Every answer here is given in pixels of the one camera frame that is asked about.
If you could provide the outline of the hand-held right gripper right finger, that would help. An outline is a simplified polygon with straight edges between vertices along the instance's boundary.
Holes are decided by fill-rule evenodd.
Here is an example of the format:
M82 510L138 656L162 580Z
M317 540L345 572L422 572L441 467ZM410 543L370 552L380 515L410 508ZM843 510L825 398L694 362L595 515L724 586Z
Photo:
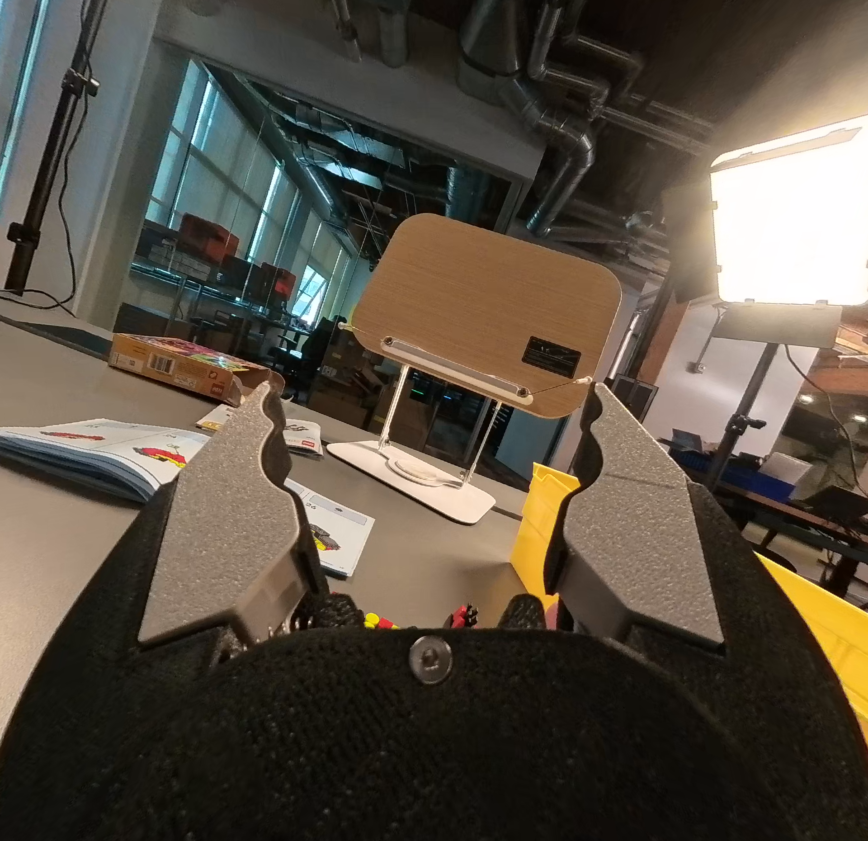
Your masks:
M544 554L544 595L591 637L650 627L724 646L691 482L599 382L582 408L575 476Z

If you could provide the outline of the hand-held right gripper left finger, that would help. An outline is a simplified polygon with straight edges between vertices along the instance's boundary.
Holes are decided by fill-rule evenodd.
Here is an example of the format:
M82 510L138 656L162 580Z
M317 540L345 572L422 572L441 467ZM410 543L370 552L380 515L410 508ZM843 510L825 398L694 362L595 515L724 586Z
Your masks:
M306 595L329 595L305 501L283 485L283 403L261 382L176 479L138 645L231 627L273 637Z

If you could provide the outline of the lego instruction booklet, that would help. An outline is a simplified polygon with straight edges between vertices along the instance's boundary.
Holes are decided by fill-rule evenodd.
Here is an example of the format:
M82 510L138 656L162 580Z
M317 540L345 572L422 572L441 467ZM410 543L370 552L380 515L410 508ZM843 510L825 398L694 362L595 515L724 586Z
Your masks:
M116 419L0 430L6 458L134 505L145 505L162 485L177 479L205 441L208 437L200 432ZM306 508L324 572L352 579L377 521L293 479L288 479L283 490Z
M219 432L226 430L226 423L236 415L238 408L231 406L214 406L208 415L200 415L195 423L195 430L200 432ZM320 441L320 423L306 423L306 419L288 419L283 425L283 441L293 456L324 456L324 441Z

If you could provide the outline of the long red yellow lego assembly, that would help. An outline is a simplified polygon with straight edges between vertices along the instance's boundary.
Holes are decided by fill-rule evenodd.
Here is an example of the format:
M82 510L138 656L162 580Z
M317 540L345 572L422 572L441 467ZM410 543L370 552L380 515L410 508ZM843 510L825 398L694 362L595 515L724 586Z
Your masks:
M401 630L401 625L380 616L380 614L364 614L364 627L367 630ZM441 625L441 630L477 630L480 627L480 606L477 604L461 604L458 609L454 609Z

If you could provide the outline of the closed lego instruction booklet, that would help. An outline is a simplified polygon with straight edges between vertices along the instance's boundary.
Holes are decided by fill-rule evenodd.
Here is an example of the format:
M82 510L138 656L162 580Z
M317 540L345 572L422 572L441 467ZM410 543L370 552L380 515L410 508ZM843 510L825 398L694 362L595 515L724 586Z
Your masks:
M226 430L226 423L236 415L238 408L231 406L214 406L208 415L200 415L195 423L195 430L200 432L219 432ZM320 423L306 423L306 419L288 419L283 425L283 441L293 456L324 456L324 441L320 441Z

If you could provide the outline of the colourful cardboard lego box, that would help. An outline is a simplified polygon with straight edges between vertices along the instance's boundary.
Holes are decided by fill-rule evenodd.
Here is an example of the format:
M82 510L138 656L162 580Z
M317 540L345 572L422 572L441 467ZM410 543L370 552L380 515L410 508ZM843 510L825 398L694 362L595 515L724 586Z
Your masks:
M283 377L266 365L258 365L258 362L188 344L188 341L176 341L176 336L116 335L108 348L108 365L165 382L173 390L205 396L210 403L236 406L236 408L261 382L273 386L276 396L288 386Z

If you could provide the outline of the yellow plastic bin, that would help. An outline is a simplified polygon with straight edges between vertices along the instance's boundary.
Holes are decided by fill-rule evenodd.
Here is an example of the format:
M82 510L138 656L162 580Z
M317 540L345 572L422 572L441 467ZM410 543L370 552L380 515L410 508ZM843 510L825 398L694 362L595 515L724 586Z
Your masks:
M577 479L548 467L532 470L528 499L523 508L517 538L507 565L515 568L523 586L542 602L544 627L557 625L557 595L544 595L544 554L562 510L562 501L577 491ZM781 595L792 602L798 616L809 625L825 659L843 680L853 714L868 737L868 614L854 604L809 585L803 575L787 575L787 568L770 554L753 548Z

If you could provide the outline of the blue crate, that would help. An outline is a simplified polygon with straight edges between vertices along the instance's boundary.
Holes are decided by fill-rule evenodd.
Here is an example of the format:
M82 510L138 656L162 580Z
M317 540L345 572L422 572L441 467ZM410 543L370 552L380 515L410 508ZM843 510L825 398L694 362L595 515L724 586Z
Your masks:
M714 462L714 452L707 452L707 441L694 432L679 432L672 430L671 440L658 440L671 458L694 479L694 482L707 482L707 471L709 471L709 462ZM781 479L771 479L759 470L759 458L755 456L733 456L724 470L724 479L720 479L720 490L724 485L733 485L733 490L742 490L742 491L755 491L762 499L771 499L771 501L788 501L795 485L781 482Z

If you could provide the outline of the black tripod stand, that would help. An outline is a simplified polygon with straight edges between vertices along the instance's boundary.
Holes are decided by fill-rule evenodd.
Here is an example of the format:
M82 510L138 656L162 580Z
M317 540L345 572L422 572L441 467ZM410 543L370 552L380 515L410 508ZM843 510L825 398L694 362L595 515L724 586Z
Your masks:
M738 398L736 414L730 415L730 423L724 430L724 440L720 440L720 446L714 452L714 462L707 470L707 479L702 479L702 485L709 491L715 491L715 485L720 485L720 479L724 479L724 471L725 471L725 467L733 458L733 449L742 440L742 432L745 430L765 430L762 419L753 419L753 403L755 403L755 396L759 396L759 390L762 390L762 382L765 382L765 377L771 371L776 353L778 353L778 344L765 344L762 348L762 357L759 357L759 362L755 362L755 371L753 371L753 377L749 377L749 382L742 390L742 398Z

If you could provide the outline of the pile of cardboard boxes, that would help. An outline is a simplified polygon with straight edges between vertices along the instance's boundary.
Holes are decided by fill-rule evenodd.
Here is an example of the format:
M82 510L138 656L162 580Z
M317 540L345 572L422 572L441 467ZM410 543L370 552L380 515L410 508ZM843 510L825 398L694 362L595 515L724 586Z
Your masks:
M397 396L397 380L401 365L394 360L337 348L326 353L312 386L306 408L367 432L380 432Z

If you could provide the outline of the storage shelf with red boxes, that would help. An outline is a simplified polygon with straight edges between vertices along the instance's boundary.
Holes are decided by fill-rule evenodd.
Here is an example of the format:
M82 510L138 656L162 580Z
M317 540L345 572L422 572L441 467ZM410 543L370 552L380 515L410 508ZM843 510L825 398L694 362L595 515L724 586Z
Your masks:
M134 243L134 268L263 313L283 313L297 280L283 268L243 262L242 239L198 214L183 214L177 232L145 220Z

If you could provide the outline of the bright ceiling light panel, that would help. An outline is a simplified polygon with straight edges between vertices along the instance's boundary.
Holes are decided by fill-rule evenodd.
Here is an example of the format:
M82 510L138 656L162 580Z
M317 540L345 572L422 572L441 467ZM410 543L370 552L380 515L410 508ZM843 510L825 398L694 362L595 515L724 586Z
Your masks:
M868 296L868 117L715 156L709 206L715 336L834 348Z

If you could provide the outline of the black pole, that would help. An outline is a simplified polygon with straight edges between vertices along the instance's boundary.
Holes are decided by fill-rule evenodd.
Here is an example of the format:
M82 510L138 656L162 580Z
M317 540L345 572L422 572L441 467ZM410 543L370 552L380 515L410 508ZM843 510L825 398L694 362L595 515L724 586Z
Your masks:
M94 77L94 48L95 48L95 36L107 17L107 5L108 0L82 0L76 50L72 50L68 70L60 78L60 103L51 122L48 149L41 156L28 214L22 220L12 220L6 227L6 242L12 243L12 262L6 271L6 285L4 285L6 305L28 305L22 293L51 296L48 290L31 290L28 276L31 276L31 268L41 249L41 232L42 232L42 218L48 218L54 185L55 185L60 163L72 149L68 141L72 117L81 106L89 106L89 98L99 97L99 84Z

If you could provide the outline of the window with blinds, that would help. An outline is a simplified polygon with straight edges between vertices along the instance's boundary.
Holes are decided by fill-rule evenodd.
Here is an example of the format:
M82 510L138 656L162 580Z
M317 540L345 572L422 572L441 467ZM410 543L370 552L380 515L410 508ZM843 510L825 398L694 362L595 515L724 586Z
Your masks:
M6 194L51 0L0 0L0 194Z

